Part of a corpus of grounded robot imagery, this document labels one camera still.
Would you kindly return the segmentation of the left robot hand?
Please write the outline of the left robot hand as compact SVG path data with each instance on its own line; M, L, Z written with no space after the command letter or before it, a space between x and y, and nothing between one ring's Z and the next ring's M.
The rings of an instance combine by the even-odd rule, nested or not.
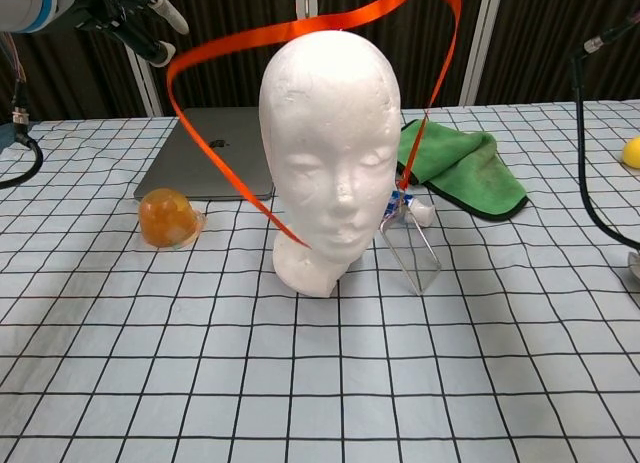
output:
M76 0L81 16L77 29L105 33L119 40L137 56L154 67L164 67L175 55L175 46L152 37L136 20L137 16L155 16L165 20L181 35L189 25L169 0Z

